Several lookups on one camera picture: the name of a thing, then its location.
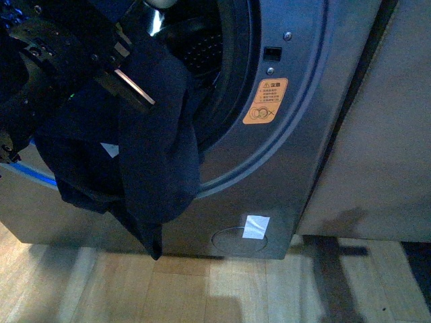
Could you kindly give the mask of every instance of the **screw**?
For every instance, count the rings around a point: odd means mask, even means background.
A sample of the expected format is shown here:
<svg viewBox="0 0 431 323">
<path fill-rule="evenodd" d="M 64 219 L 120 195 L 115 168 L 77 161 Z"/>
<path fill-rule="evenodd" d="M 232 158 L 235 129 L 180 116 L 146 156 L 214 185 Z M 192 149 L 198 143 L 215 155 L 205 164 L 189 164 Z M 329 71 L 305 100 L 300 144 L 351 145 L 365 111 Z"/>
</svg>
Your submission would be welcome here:
<svg viewBox="0 0 431 323">
<path fill-rule="evenodd" d="M 292 33 L 291 33 L 291 32 L 285 32 L 285 33 L 283 34 L 283 39 L 284 39 L 286 42 L 288 42 L 289 40 L 291 40 L 291 39 L 292 39 Z"/>
<path fill-rule="evenodd" d="M 39 5 L 35 5 L 35 6 L 34 6 L 34 11 L 35 11 L 38 15 L 40 15 L 40 14 L 42 13 L 42 7 L 41 7 L 41 6 L 39 6 Z"/>
</svg>

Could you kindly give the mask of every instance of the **dark blue cloth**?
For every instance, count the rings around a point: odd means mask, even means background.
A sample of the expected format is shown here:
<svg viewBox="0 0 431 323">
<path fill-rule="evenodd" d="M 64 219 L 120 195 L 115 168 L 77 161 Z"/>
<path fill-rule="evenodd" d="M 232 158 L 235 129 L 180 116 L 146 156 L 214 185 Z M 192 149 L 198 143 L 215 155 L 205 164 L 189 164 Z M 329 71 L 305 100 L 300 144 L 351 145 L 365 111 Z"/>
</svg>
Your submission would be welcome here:
<svg viewBox="0 0 431 323">
<path fill-rule="evenodd" d="M 110 211 L 157 259 L 162 224 L 199 190 L 197 105 L 187 104 L 183 64 L 145 33 L 121 69 L 156 101 L 149 113 L 92 81 L 39 129 L 35 142 L 64 201 Z M 111 158 L 100 143 L 119 145 L 119 156 Z"/>
</svg>

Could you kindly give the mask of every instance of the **white sticker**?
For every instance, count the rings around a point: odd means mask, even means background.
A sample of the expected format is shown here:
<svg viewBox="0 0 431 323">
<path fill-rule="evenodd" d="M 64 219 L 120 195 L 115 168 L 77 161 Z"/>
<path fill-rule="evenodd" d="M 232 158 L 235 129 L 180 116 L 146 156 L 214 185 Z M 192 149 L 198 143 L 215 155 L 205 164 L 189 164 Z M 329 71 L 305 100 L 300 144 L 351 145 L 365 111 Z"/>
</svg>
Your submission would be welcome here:
<svg viewBox="0 0 431 323">
<path fill-rule="evenodd" d="M 103 148 L 105 148 L 106 152 L 111 156 L 111 158 L 114 158 L 120 153 L 120 149 L 118 145 L 112 145 L 110 143 L 101 143 Z"/>
<path fill-rule="evenodd" d="M 269 223 L 269 217 L 260 217 L 258 215 L 248 215 L 242 237 L 244 239 L 262 240 L 265 237 L 265 232 L 267 231 L 268 223 Z"/>
</svg>

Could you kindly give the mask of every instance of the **metal panel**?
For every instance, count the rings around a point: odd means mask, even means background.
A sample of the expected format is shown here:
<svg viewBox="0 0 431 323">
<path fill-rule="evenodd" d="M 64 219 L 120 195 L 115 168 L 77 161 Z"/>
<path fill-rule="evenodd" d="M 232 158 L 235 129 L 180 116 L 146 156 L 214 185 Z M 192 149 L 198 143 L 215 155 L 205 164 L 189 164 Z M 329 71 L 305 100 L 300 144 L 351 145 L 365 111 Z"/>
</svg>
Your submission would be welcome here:
<svg viewBox="0 0 431 323">
<path fill-rule="evenodd" d="M 399 2 L 299 234 L 431 242 L 430 17 Z"/>
<path fill-rule="evenodd" d="M 257 4 L 251 7 L 260 14 L 262 40 L 252 50 L 262 58 L 264 46 L 282 47 L 281 61 L 260 60 L 256 66 L 242 114 L 205 155 L 202 193 L 164 227 L 167 253 L 227 256 L 214 247 L 213 235 L 244 226 L 247 215 L 260 215 L 271 218 L 267 245 L 241 256 L 284 257 L 380 1 Z M 287 31 L 293 34 L 289 42 L 283 39 Z M 270 67 L 275 71 L 269 77 Z M 290 83 L 275 120 L 244 124 L 259 83 L 278 77 Z M 142 251 L 111 215 L 61 206 L 57 192 L 15 175 L 5 177 L 0 202 L 8 211 L 0 213 L 0 220 L 22 241 Z"/>
</svg>

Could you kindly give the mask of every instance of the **blue strip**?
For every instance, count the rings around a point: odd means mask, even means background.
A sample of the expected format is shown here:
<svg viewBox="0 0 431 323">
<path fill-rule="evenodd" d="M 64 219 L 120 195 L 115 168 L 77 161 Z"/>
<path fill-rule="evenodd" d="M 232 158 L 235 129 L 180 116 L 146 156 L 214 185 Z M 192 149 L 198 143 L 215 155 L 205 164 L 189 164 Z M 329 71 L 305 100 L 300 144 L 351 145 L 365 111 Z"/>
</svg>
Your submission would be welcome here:
<svg viewBox="0 0 431 323">
<path fill-rule="evenodd" d="M 37 180 L 40 180 L 41 182 L 45 182 L 47 184 L 57 186 L 57 183 L 52 178 L 49 178 L 41 173 L 38 173 L 34 170 L 31 170 L 27 166 L 24 166 L 22 164 L 11 164 L 11 167 L 15 168 L 17 171 L 24 173 L 25 175 L 34 177 Z"/>
</svg>

